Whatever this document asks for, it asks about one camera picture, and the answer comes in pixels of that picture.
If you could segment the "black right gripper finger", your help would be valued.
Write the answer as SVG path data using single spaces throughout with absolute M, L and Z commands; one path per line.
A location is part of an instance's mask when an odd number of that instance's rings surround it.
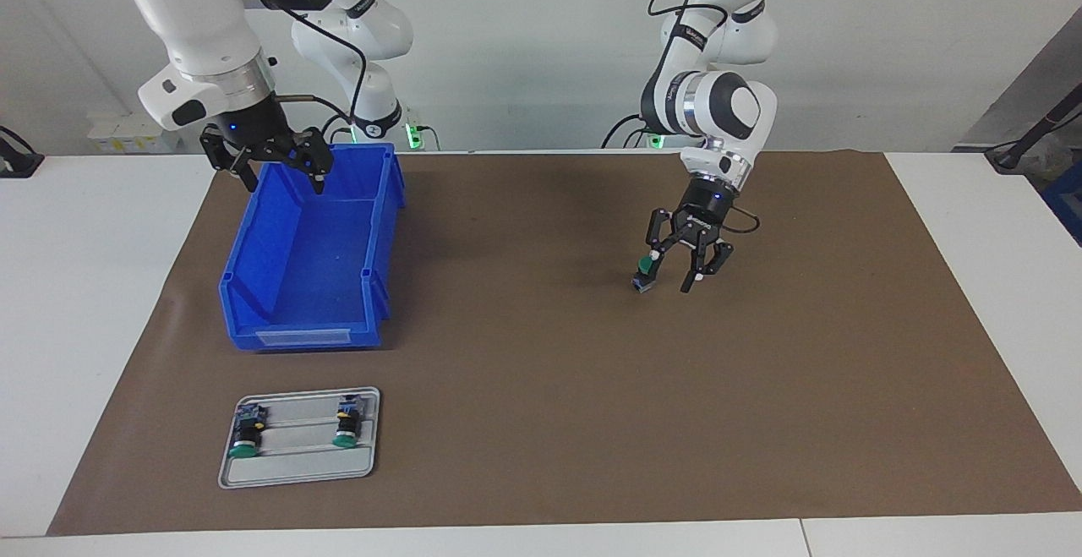
M 314 194 L 322 195 L 325 180 L 335 165 L 335 156 L 320 130 L 317 127 L 309 127 L 287 137 L 283 164 L 301 172 L 309 180 Z
M 217 127 L 204 127 L 200 134 L 200 144 L 206 159 L 217 172 L 227 172 L 233 178 L 239 180 L 249 194 L 258 188 L 258 176 L 249 164 L 251 154 L 245 146 L 235 148 Z

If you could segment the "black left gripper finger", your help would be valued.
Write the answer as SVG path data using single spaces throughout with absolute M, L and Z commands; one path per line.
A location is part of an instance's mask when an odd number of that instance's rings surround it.
M 692 246 L 689 269 L 681 283 L 681 292 L 690 292 L 692 286 L 701 282 L 704 277 L 716 275 L 733 252 L 734 246 L 724 240 L 711 243 L 700 242 Z
M 657 275 L 659 264 L 664 260 L 670 249 L 687 239 L 687 211 L 668 211 L 664 208 L 654 208 L 650 215 L 646 246 L 650 250 L 645 256 L 645 275 Z

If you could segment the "green button with grey block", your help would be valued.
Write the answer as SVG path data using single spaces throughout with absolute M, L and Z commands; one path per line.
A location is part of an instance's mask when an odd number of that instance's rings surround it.
M 227 457 L 256 457 L 260 434 L 266 427 L 267 408 L 258 403 L 237 407 L 232 419 L 232 433 Z

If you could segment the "green button with yellow block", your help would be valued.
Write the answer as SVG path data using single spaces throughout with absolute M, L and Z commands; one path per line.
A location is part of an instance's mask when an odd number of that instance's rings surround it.
M 337 405 L 337 433 L 331 443 L 340 449 L 356 448 L 362 433 L 364 403 L 357 395 L 344 396 Z

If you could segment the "blue plastic storage bin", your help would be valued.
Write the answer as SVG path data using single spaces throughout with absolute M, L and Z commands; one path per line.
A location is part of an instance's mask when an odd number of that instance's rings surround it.
M 260 172 L 219 284 L 232 344 L 243 352 L 378 347 L 390 319 L 390 257 L 403 169 L 391 144 L 337 144 L 313 190 L 301 172 Z

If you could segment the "white power strip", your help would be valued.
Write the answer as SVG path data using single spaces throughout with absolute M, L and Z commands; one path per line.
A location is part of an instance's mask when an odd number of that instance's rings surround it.
M 85 140 L 100 152 L 174 154 L 181 151 L 179 132 L 170 132 L 150 117 L 132 114 L 93 122 Z

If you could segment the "brown table mat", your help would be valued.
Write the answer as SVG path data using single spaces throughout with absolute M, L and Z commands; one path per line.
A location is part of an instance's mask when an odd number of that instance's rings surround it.
M 672 156 L 403 157 L 374 350 L 240 352 L 210 183 L 51 535 L 1082 510 L 882 154 L 766 152 L 762 228 L 631 286 Z M 375 386 L 375 470 L 224 490 L 243 396 Z

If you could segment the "grey metal tray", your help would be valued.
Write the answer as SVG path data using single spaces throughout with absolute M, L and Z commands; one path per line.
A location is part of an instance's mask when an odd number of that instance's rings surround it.
M 337 408 L 346 395 L 362 399 L 362 433 L 356 448 L 340 449 L 331 441 L 337 433 Z M 374 386 L 245 396 L 233 408 L 233 414 L 237 407 L 249 403 L 267 408 L 259 454 L 227 457 L 230 421 L 227 445 L 221 454 L 219 487 L 239 490 L 324 483 L 371 475 L 377 468 L 381 400 L 382 394 Z

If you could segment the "black stand pole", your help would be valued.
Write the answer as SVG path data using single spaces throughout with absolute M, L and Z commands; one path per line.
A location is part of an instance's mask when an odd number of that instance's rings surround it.
M 990 146 L 984 152 L 997 172 L 1013 173 L 1020 164 L 1022 156 L 1044 140 L 1048 134 L 1058 132 L 1063 127 L 1070 125 L 1074 119 L 1082 117 L 1082 82 L 1076 84 L 1068 94 L 1052 109 L 1040 118 L 1035 125 L 1025 132 L 1020 138 Z

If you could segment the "blue crate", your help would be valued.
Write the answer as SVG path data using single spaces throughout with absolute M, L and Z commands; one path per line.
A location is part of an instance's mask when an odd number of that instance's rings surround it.
M 1082 160 L 1052 181 L 1041 193 L 1041 199 L 1082 248 Z

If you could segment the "black clamp mount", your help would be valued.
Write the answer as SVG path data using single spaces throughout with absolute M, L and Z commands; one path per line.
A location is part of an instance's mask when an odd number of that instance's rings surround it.
M 30 178 L 44 161 L 26 140 L 0 125 L 0 178 Z

